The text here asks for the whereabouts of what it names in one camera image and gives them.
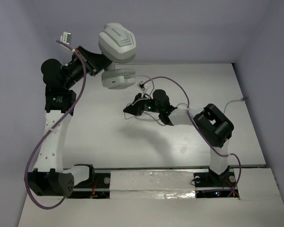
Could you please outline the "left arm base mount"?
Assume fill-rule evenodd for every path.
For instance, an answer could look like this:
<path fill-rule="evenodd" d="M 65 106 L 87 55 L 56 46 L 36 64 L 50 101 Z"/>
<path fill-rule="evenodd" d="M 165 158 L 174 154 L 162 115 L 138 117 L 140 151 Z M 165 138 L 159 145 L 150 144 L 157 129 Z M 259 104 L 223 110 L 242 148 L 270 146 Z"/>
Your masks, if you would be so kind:
<path fill-rule="evenodd" d="M 93 165 L 79 164 L 75 166 L 87 166 L 89 177 L 87 180 L 74 186 L 68 199 L 109 199 L 110 198 L 110 172 L 96 172 Z"/>

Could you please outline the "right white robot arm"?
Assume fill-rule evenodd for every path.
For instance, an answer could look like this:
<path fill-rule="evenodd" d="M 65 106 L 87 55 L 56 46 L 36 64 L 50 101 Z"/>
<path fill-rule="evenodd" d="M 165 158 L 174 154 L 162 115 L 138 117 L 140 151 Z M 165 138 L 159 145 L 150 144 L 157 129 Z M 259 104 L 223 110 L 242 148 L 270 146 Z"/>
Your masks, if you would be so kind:
<path fill-rule="evenodd" d="M 208 104 L 201 111 L 175 107 L 170 104 L 166 92 L 157 89 L 152 97 L 138 93 L 123 112 L 133 116 L 154 112 L 159 114 L 159 120 L 164 125 L 194 126 L 210 147 L 210 182 L 219 186 L 226 181 L 226 175 L 230 170 L 228 145 L 234 125 L 214 104 Z"/>

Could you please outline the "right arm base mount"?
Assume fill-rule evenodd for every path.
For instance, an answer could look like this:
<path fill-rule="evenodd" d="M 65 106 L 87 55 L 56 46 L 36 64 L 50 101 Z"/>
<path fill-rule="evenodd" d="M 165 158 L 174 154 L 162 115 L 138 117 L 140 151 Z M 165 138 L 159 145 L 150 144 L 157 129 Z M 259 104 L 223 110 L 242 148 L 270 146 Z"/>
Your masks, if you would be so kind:
<path fill-rule="evenodd" d="M 207 172 L 196 172 L 190 180 L 195 187 L 196 198 L 239 198 L 239 191 L 236 186 L 237 179 L 233 169 L 229 167 L 222 175 L 216 175 L 208 169 Z"/>

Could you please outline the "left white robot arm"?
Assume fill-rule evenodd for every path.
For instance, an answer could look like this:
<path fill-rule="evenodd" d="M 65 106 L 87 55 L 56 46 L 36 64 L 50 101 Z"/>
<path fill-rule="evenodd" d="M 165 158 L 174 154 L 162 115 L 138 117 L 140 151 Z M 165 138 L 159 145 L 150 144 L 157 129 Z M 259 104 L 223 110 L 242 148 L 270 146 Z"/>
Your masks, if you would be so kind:
<path fill-rule="evenodd" d="M 97 75 L 111 61 L 103 54 L 76 48 L 71 61 L 62 65 L 57 59 L 47 59 L 41 65 L 45 83 L 45 138 L 41 142 L 33 170 L 27 173 L 26 184 L 37 196 L 70 197 L 76 186 L 92 187 L 96 174 L 91 164 L 63 167 L 63 151 L 74 104 L 80 95 L 71 87 L 86 75 Z"/>

